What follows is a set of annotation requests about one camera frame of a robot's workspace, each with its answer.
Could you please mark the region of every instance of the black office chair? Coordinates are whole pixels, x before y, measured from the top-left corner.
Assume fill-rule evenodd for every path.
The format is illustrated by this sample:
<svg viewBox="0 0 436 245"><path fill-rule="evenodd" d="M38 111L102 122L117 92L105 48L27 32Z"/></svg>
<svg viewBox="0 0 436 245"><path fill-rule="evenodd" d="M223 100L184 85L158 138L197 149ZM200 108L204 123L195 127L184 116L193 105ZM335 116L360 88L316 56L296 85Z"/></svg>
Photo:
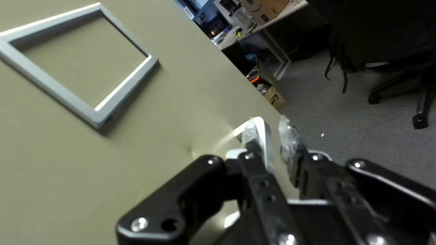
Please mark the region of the black office chair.
<svg viewBox="0 0 436 245"><path fill-rule="evenodd" d="M406 73L371 92L369 104L399 83L422 77L425 94L413 117L414 128L428 127L428 112L436 83L435 0L308 0L334 28L331 55L345 71L377 67Z"/></svg>

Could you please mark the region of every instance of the floor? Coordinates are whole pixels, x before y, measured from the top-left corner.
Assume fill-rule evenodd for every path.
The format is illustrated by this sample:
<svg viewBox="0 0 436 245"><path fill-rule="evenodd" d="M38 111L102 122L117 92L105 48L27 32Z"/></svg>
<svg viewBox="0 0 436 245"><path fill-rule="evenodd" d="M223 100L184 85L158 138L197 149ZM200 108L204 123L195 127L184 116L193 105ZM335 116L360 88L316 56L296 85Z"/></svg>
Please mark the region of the floor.
<svg viewBox="0 0 436 245"><path fill-rule="evenodd" d="M326 81L327 63L327 52L293 63L278 85L287 101L282 113L300 130L306 146L327 152L338 164L371 160L436 190L436 112L429 116L429 128L415 131L411 126L420 90L396 92L369 105L369 90L386 77L351 74L347 93L341 94L342 73L335 67L331 81Z"/></svg>

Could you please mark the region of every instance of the black metal bracket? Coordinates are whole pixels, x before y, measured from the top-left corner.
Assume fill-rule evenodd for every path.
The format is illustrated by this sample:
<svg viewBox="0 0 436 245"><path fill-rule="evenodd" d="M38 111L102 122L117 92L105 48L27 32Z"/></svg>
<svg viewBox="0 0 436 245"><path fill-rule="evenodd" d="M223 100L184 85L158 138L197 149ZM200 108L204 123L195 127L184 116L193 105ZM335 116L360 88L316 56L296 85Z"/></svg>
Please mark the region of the black metal bracket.
<svg viewBox="0 0 436 245"><path fill-rule="evenodd" d="M118 244L188 245L227 201L240 220L217 245L426 244L436 232L436 192L369 161L342 168L301 147L289 176L301 201L286 201L253 142L236 161L200 157L118 221Z"/></svg>

